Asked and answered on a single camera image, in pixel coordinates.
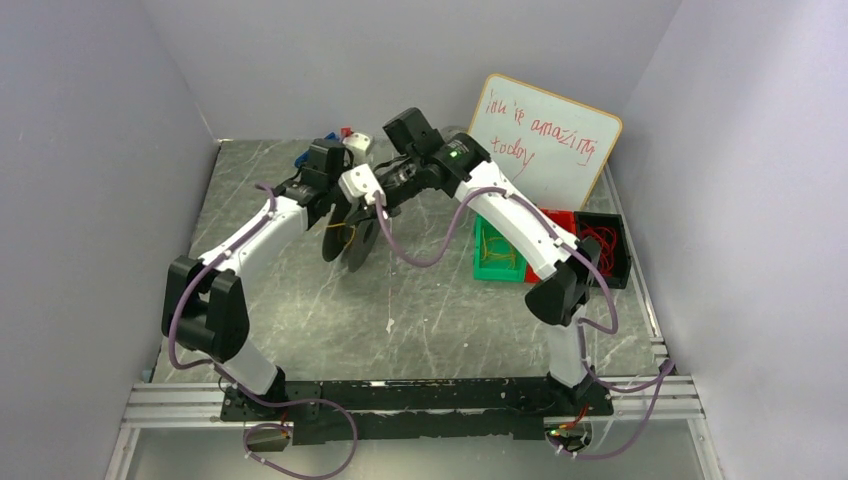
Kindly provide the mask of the dark grey perforated spool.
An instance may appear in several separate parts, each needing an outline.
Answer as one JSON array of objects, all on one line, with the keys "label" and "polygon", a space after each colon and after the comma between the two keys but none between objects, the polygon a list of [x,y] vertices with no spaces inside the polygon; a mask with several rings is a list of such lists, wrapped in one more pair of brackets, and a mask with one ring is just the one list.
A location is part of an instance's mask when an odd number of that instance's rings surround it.
[{"label": "dark grey perforated spool", "polygon": [[339,259],[349,272],[356,272],[373,250],[380,227],[374,208],[359,203],[350,205],[350,211],[341,222],[331,222],[330,215],[321,253],[325,262]]}]

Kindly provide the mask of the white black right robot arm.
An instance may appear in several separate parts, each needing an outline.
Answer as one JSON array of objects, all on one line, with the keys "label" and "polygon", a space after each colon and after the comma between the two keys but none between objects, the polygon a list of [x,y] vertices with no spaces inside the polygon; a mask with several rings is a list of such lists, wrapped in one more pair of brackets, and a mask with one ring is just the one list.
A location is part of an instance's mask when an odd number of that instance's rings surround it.
[{"label": "white black right robot arm", "polygon": [[588,402],[593,368],[579,322],[597,268],[601,247],[561,228],[522,194],[488,151],[470,135],[444,140],[420,109],[410,107],[389,120],[384,133],[411,172],[380,176],[368,193],[384,236],[389,213],[420,192],[433,189],[470,208],[491,224],[527,261],[538,282],[525,294],[531,314],[545,324],[549,346],[547,382],[554,402],[582,410]]}]

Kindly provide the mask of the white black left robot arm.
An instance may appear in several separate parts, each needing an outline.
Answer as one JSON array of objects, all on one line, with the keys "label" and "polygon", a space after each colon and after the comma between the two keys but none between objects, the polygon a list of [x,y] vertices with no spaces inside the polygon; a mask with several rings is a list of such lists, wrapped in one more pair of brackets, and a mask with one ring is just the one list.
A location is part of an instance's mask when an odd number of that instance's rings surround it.
[{"label": "white black left robot arm", "polygon": [[177,370],[210,366],[232,383],[235,398],[262,420],[289,408],[286,374],[250,340],[248,286],[289,243],[327,215],[354,155],[338,140],[313,141],[294,175],[259,184],[264,205],[217,247],[177,257],[166,275],[162,333]]}]

